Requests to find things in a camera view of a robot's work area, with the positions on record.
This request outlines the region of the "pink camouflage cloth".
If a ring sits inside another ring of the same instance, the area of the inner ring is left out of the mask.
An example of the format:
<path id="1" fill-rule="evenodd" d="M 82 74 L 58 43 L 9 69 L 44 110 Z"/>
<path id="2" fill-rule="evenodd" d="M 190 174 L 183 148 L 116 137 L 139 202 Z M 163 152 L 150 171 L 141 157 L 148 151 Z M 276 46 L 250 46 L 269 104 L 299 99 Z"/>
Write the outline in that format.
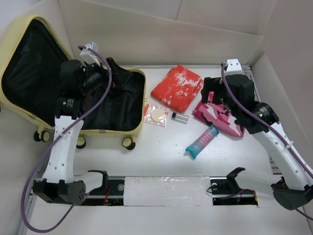
<path id="1" fill-rule="evenodd" d="M 245 128 L 235 123 L 236 118 L 227 110 L 224 105 L 216 105 L 211 101 L 206 104 L 201 101 L 193 110 L 196 119 L 206 125 L 214 125 L 219 131 L 232 136 L 242 138 Z"/>

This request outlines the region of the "red white patterned cloth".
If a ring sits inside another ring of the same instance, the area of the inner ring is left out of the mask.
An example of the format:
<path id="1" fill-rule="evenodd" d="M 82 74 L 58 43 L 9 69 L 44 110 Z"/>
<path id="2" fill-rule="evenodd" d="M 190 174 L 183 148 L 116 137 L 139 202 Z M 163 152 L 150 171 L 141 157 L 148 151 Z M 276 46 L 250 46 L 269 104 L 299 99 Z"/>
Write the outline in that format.
<path id="1" fill-rule="evenodd" d="M 178 113 L 186 111 L 203 85 L 198 74 L 177 65 L 151 91 L 151 96 Z"/>

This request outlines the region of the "small clear black-capped bottle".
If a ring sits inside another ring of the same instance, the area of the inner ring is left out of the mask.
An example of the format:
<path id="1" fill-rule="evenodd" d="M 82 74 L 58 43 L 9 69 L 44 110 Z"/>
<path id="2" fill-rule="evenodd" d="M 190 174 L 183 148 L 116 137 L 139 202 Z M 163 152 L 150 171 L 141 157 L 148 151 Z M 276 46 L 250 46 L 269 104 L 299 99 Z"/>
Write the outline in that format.
<path id="1" fill-rule="evenodd" d="M 172 113 L 171 118 L 177 122 L 183 123 L 183 124 L 187 124 L 188 120 L 189 120 L 189 116 L 183 115 L 183 114 L 179 114 L 176 112 Z"/>

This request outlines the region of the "pink blue tube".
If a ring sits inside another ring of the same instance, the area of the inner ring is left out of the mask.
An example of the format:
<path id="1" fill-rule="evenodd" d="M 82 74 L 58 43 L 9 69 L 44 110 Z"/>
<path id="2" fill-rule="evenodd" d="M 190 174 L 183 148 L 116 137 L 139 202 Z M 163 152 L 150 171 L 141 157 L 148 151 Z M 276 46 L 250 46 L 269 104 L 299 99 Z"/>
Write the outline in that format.
<path id="1" fill-rule="evenodd" d="M 186 148 L 193 159 L 219 134 L 218 129 L 214 125 L 210 125 L 191 145 Z"/>

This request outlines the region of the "packaged round cosmetic puff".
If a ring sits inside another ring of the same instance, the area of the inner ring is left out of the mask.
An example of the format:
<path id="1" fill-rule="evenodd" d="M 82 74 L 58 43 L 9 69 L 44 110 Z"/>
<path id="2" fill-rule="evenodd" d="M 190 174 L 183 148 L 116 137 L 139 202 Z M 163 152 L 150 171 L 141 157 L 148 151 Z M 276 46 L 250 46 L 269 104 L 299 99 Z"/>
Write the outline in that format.
<path id="1" fill-rule="evenodd" d="M 143 121 L 148 124 L 165 127 L 170 109 L 147 104 Z"/>

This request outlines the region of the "yellow hard-shell suitcase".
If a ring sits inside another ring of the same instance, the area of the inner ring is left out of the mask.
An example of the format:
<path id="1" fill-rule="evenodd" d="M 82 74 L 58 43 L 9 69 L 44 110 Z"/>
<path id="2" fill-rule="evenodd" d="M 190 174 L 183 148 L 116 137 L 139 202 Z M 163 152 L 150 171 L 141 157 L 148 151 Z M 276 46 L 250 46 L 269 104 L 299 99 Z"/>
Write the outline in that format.
<path id="1" fill-rule="evenodd" d="M 0 103 L 19 114 L 38 129 L 36 142 L 47 142 L 55 127 L 55 107 L 61 94 L 61 64 L 74 60 L 47 20 L 36 15 L 20 16 L 8 26 L 0 41 Z M 146 90 L 145 74 L 127 69 L 131 78 L 122 86 L 106 86 L 87 96 L 92 108 L 84 118 L 77 147 L 86 146 L 86 136 L 121 135 L 122 145 L 133 150 L 143 124 Z"/>

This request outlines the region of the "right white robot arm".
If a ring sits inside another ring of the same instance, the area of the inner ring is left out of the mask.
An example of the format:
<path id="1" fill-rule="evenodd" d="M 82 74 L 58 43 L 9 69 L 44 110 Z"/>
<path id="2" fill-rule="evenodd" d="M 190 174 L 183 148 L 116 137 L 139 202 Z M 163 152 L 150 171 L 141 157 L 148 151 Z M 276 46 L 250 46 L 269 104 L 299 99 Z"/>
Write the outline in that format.
<path id="1" fill-rule="evenodd" d="M 267 151 L 278 166 L 282 177 L 253 179 L 287 210 L 297 210 L 313 199 L 313 170 L 296 151 L 286 136 L 279 117 L 266 103 L 255 99 L 254 82 L 246 75 L 236 74 L 222 78 L 206 77 L 201 91 L 206 103 L 213 94 L 212 103 L 222 104 Z"/>

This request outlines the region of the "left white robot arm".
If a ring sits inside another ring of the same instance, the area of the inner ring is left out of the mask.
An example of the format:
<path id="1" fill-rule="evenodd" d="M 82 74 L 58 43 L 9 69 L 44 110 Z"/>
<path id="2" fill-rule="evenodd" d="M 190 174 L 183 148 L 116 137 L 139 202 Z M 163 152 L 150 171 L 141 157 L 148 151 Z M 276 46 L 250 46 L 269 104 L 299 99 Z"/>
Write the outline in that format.
<path id="1" fill-rule="evenodd" d="M 132 72 L 118 66 L 112 58 L 105 63 L 82 65 L 78 60 L 61 64 L 61 94 L 55 107 L 55 132 L 47 168 L 40 181 L 34 182 L 33 192 L 47 203 L 81 205 L 88 192 L 104 194 L 109 189 L 107 174 L 89 171 L 78 181 L 73 174 L 74 155 L 84 118 L 100 102 L 90 108 L 87 96 L 106 86 L 104 96 L 113 86 L 124 86 Z"/>

